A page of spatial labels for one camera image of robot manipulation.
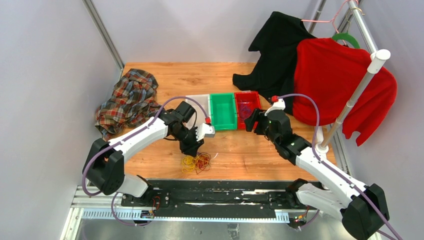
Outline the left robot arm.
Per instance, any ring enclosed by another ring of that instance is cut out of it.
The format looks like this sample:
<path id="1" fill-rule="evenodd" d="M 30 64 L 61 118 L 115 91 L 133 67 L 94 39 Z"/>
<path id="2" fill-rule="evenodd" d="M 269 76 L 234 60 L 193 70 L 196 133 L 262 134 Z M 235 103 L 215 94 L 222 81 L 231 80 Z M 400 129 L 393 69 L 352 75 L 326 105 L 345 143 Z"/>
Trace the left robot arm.
<path id="1" fill-rule="evenodd" d="M 106 196 L 114 193 L 131 195 L 140 206 L 149 206 L 153 193 L 148 189 L 147 181 L 141 176 L 125 174 L 125 163 L 144 148 L 168 136 L 179 142 L 184 155 L 195 157 L 204 138 L 215 135 L 208 116 L 200 126 L 185 126 L 195 113 L 196 110 L 183 101 L 176 109 L 160 108 L 154 117 L 125 135 L 109 141 L 95 140 L 82 170 L 82 183 L 90 181 L 99 193 Z"/>

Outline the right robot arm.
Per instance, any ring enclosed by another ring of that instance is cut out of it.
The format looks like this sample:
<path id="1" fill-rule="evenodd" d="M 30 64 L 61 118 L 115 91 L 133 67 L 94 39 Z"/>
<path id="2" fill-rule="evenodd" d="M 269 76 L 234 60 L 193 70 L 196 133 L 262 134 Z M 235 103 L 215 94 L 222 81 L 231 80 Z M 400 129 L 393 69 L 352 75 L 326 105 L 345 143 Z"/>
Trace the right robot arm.
<path id="1" fill-rule="evenodd" d="M 293 133 L 283 110 L 266 112 L 256 108 L 246 118 L 245 129 L 263 135 L 278 154 L 293 165 L 309 172 L 327 189 L 320 189 L 304 179 L 286 188 L 286 203 L 294 209 L 301 205 L 316 208 L 341 221 L 357 240 L 367 240 L 390 219 L 384 190 L 349 176 L 323 156 L 314 154 L 312 144 Z"/>

